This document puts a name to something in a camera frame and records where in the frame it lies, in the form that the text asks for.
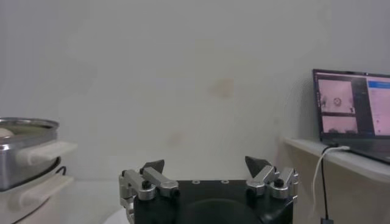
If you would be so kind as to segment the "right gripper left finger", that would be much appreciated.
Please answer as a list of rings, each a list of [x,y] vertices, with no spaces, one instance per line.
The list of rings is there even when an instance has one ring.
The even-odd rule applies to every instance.
[[[179,196],[179,182],[165,177],[163,159],[146,163],[139,171],[123,170],[119,175],[119,196],[123,200],[137,197],[153,200],[157,195],[166,198]]]

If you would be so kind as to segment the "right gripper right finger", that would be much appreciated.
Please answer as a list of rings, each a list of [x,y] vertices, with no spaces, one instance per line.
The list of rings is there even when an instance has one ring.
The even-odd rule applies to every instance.
[[[251,156],[245,156],[245,162],[251,174],[246,186],[256,197],[263,196],[268,190],[271,197],[278,200],[297,198],[298,173],[295,169],[286,167],[279,171],[267,160]]]

